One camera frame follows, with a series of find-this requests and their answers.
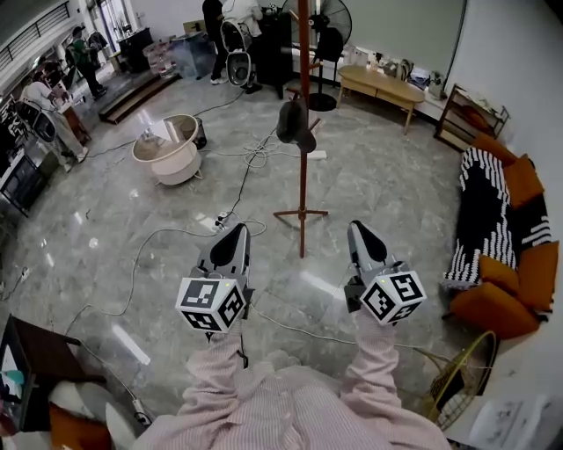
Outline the orange sofa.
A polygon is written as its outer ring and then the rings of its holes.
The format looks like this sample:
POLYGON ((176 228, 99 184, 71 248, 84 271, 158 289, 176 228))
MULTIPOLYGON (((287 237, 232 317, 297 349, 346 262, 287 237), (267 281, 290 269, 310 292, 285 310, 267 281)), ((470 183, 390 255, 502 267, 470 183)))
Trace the orange sofa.
MULTIPOLYGON (((512 161, 521 157, 514 155, 493 137, 479 134, 470 147, 484 149, 497 157, 512 161)), ((484 331, 492 331, 499 339, 519 338, 537 331, 542 322, 549 319, 553 310, 540 312, 524 306, 516 294, 507 293, 490 282, 480 283, 467 290, 453 291, 448 316, 468 323, 484 331)))

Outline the square orange cushion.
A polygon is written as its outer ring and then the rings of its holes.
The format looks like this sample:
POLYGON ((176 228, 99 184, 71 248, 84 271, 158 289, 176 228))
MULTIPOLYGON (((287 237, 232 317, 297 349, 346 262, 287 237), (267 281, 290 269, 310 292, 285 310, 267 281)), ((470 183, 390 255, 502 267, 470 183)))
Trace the square orange cushion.
POLYGON ((518 209, 544 193, 532 161, 527 154, 503 168, 511 206, 518 209))

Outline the person's left forearm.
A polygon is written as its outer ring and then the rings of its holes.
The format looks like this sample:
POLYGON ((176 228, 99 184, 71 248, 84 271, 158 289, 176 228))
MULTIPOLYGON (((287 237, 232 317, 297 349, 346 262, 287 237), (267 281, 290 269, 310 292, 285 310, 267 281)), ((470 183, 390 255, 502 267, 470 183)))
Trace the person's left forearm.
POLYGON ((237 320, 227 333, 216 333, 208 348, 187 362, 193 384, 183 395, 180 415, 228 416, 259 379, 251 368, 243 369, 238 352, 242 349, 243 322, 237 320))

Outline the brown wooden coat rack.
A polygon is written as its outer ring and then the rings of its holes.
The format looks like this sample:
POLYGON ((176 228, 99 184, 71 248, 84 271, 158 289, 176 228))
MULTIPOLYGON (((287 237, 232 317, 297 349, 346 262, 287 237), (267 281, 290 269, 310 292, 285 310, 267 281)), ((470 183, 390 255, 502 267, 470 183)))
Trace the brown wooden coat rack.
MULTIPOLYGON (((292 90, 293 100, 303 99, 305 102, 305 123, 311 131, 318 123, 316 119, 309 125, 309 95, 310 95, 310 41, 309 41, 309 1, 298 0, 298 13, 291 12, 290 15, 298 23, 299 44, 300 44, 300 91, 292 90)), ((299 220, 299 257, 305 255, 305 223, 308 215, 326 216, 325 210, 310 210, 306 206, 307 200, 307 169, 308 157, 305 153, 300 156, 300 179, 299 179, 299 207, 297 210, 274 212, 273 216, 277 219, 284 219, 286 216, 296 216, 299 220)))

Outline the person's pink striped torso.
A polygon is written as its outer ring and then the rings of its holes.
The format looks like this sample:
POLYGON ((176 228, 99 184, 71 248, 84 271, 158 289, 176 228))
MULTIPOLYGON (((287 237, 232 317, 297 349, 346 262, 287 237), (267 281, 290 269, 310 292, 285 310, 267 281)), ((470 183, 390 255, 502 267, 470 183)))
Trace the person's pink striped torso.
POLYGON ((132 450, 450 450, 423 417, 355 414, 304 367, 263 372, 228 416, 162 417, 132 450))

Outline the dark wooden side table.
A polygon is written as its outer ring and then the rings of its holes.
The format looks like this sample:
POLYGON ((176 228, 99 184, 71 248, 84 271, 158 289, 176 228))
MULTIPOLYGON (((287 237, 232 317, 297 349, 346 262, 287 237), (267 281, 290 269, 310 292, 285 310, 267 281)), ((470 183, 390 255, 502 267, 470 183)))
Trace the dark wooden side table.
POLYGON ((106 382, 82 368, 72 351, 80 346, 76 338, 8 317, 0 337, 0 403, 18 432, 50 429, 48 398, 59 382, 106 382))

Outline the large orange cushion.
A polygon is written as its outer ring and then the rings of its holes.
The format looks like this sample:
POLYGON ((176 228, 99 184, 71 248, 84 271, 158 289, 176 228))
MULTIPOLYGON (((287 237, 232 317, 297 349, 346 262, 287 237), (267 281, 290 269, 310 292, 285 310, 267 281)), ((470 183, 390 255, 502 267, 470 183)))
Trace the large orange cushion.
POLYGON ((543 243, 525 250, 518 266, 518 300, 540 312, 552 310, 559 260, 559 242, 543 243))

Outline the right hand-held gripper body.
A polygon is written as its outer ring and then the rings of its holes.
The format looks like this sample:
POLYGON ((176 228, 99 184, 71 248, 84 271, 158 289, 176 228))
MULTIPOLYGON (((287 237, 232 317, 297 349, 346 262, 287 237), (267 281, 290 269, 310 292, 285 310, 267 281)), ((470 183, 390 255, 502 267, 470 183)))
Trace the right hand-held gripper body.
POLYGON ((344 294, 350 313, 363 306, 382 325, 407 319, 427 299, 417 272, 404 261, 355 275, 344 294))

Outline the clear plastic bins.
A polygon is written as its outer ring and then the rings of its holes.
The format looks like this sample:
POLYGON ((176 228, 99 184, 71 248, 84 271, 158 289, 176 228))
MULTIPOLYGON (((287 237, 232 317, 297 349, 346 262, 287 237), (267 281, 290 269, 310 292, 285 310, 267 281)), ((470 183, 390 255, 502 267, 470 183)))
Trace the clear plastic bins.
POLYGON ((170 40, 160 40, 149 44, 143 49, 143 56, 147 59, 150 72, 163 79, 169 79, 177 74, 176 64, 172 60, 170 40))

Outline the oval light wooden table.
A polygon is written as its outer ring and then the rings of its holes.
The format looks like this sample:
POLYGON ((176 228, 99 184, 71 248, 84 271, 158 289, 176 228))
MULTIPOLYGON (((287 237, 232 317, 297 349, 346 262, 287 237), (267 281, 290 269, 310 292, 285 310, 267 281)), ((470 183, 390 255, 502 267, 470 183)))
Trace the oval light wooden table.
POLYGON ((387 76, 363 66, 347 65, 341 67, 338 73, 340 75, 340 92, 337 107, 340 106, 346 91, 355 91, 381 99, 406 111, 404 134, 407 134, 414 107, 425 100, 424 91, 396 77, 387 76))

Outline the dark cap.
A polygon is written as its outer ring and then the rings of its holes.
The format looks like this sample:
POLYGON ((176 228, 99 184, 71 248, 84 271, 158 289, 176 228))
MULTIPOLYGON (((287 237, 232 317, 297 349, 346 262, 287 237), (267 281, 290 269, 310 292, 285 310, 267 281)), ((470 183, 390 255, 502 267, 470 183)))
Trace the dark cap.
POLYGON ((290 100, 279 112, 276 135, 283 143, 294 143, 302 153, 311 153, 317 147, 309 128, 308 108, 304 98, 290 100))

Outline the black standing fan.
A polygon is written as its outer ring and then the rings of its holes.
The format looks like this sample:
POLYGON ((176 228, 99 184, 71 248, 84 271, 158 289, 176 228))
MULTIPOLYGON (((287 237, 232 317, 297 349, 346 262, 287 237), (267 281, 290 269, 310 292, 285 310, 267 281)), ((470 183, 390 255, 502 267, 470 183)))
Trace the black standing fan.
POLYGON ((336 99, 323 92, 324 64, 333 64, 336 79, 338 62, 352 32, 352 18, 343 0, 308 0, 308 42, 312 70, 317 70, 318 90, 309 95, 309 107, 315 112, 336 108, 336 99))

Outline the round white tub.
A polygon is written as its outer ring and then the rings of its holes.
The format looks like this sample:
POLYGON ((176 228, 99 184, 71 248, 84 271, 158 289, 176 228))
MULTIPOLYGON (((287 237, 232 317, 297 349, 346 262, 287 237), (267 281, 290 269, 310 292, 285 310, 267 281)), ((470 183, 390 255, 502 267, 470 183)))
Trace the round white tub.
POLYGON ((135 140, 132 156, 160 184, 180 185, 200 174, 201 155, 195 145, 199 131, 194 116, 163 118, 135 140))

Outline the white printed papers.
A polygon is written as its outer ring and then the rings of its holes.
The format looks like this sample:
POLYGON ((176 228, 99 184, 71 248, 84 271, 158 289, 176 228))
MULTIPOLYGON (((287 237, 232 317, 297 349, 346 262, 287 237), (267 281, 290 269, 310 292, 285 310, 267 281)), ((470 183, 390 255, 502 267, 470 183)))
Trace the white printed papers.
POLYGON ((550 406, 547 396, 489 400, 472 424, 470 446, 478 450, 526 450, 550 406))

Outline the black white striped blanket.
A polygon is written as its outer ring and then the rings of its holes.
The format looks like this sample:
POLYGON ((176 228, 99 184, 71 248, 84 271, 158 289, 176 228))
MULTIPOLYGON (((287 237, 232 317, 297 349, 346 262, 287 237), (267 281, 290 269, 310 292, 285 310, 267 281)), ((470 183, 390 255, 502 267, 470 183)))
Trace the black white striped blanket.
POLYGON ((445 287, 467 290, 477 286, 480 255, 515 270, 525 250, 552 241, 544 194, 518 209, 511 206, 503 168, 518 158, 503 160, 476 147, 463 153, 461 204, 453 257, 443 275, 445 287))

